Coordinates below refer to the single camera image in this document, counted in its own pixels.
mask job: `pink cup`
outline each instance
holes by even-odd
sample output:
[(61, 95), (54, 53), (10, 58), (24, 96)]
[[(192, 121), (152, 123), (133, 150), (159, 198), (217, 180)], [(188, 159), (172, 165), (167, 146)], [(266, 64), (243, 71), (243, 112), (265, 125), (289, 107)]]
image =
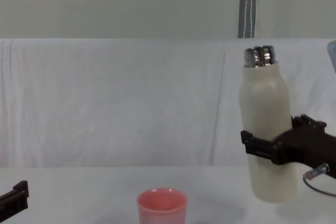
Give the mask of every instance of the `pink cup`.
[(144, 191), (137, 199), (140, 224), (184, 224), (188, 197), (172, 188)]

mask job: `wire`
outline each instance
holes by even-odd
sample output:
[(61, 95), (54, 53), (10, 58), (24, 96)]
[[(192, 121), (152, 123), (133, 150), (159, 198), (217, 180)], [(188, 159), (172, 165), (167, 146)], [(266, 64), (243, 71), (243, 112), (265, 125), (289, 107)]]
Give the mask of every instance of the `wire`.
[(324, 194), (324, 195), (331, 196), (331, 197), (336, 197), (336, 194), (330, 193), (328, 191), (320, 190), (320, 189), (310, 185), (307, 181), (307, 179), (312, 180), (313, 178), (316, 178), (317, 176), (319, 176), (321, 174), (326, 174), (328, 172), (329, 172), (329, 165), (324, 163), (324, 164), (320, 165), (319, 167), (306, 172), (303, 175), (302, 180), (305, 183), (305, 185), (308, 186), (310, 189), (312, 189), (314, 191), (317, 191), (320, 194)]

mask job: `white water bottle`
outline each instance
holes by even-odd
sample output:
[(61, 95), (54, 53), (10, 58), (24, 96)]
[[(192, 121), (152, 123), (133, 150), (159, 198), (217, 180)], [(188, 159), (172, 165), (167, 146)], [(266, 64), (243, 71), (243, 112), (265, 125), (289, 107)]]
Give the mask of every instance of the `white water bottle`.
[[(245, 51), (239, 105), (243, 128), (255, 137), (273, 140), (292, 128), (289, 93), (272, 46)], [(247, 154), (250, 182), (256, 197), (268, 202), (288, 201), (297, 194), (295, 164), (275, 165)]]

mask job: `white table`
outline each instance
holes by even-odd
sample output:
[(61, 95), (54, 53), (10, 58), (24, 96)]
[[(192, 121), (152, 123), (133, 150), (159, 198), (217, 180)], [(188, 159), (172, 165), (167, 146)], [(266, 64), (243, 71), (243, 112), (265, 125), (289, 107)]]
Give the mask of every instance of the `white table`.
[[(306, 169), (299, 168), (299, 179)], [(311, 191), (303, 183), (294, 202), (258, 200), (246, 167), (0, 169), (0, 178), (0, 193), (23, 179), (29, 185), (29, 208), (7, 224), (138, 223), (137, 195), (152, 187), (173, 187), (189, 196), (188, 224), (334, 224), (336, 220), (336, 198)], [(313, 183), (336, 192), (336, 180), (327, 176)]]

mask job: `black robotic arm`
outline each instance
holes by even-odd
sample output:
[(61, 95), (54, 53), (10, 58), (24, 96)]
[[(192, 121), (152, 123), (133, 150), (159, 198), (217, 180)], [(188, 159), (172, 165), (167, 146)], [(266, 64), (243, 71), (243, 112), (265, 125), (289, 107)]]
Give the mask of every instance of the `black robotic arm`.
[(276, 165), (297, 162), (316, 168), (323, 164), (320, 167), (324, 170), (315, 171), (336, 178), (336, 137), (325, 133), (327, 124), (301, 115), (292, 118), (292, 126), (292, 130), (273, 141), (242, 131), (246, 153), (269, 159)]

